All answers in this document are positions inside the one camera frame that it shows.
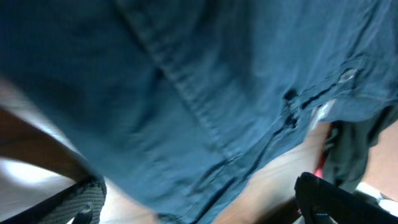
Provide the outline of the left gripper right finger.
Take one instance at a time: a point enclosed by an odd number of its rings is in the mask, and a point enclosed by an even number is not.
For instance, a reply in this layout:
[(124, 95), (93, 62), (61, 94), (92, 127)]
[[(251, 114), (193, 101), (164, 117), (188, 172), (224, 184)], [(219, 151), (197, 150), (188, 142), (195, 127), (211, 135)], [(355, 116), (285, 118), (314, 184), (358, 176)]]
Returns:
[(397, 217), (308, 172), (297, 178), (295, 198), (305, 224), (397, 224)]

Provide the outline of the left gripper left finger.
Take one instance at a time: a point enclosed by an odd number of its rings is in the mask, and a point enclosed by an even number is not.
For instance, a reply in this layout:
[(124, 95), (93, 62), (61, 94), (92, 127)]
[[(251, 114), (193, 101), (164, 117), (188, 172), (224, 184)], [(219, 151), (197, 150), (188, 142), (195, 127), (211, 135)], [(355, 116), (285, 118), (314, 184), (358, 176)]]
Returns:
[(98, 224), (105, 200), (104, 179), (89, 177), (1, 223)]

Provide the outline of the dark blue shorts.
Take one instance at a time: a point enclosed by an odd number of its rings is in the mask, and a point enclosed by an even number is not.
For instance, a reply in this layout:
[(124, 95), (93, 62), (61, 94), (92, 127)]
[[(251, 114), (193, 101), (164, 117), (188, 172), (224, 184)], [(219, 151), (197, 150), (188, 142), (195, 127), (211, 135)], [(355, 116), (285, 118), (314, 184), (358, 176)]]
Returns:
[(2, 1), (1, 78), (165, 223), (210, 223), (318, 122), (396, 119), (396, 1)]

